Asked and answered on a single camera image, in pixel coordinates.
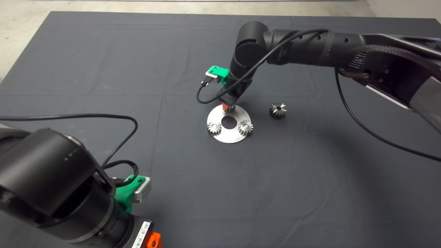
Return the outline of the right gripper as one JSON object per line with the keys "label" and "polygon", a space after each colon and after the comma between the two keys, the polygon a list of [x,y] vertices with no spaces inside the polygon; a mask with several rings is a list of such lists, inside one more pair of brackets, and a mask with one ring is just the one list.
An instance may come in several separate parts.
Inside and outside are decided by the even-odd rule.
{"label": "right gripper", "polygon": [[[226,80],[224,86],[218,91],[217,95],[227,91],[227,88],[232,86],[236,81],[239,80],[238,77],[229,76]],[[244,94],[246,89],[251,85],[253,79],[245,79],[241,81],[235,88],[230,90],[228,93],[219,98],[219,101],[223,103],[223,111],[225,113],[230,113],[229,105],[235,105],[239,98]]]}

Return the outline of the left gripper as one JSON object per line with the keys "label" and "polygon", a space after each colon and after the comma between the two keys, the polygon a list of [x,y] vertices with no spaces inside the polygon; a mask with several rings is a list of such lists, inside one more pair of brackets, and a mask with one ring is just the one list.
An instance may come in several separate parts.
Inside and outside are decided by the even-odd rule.
{"label": "left gripper", "polygon": [[161,234],[153,232],[152,220],[140,216],[130,216],[129,229],[120,243],[120,248],[162,248]]}

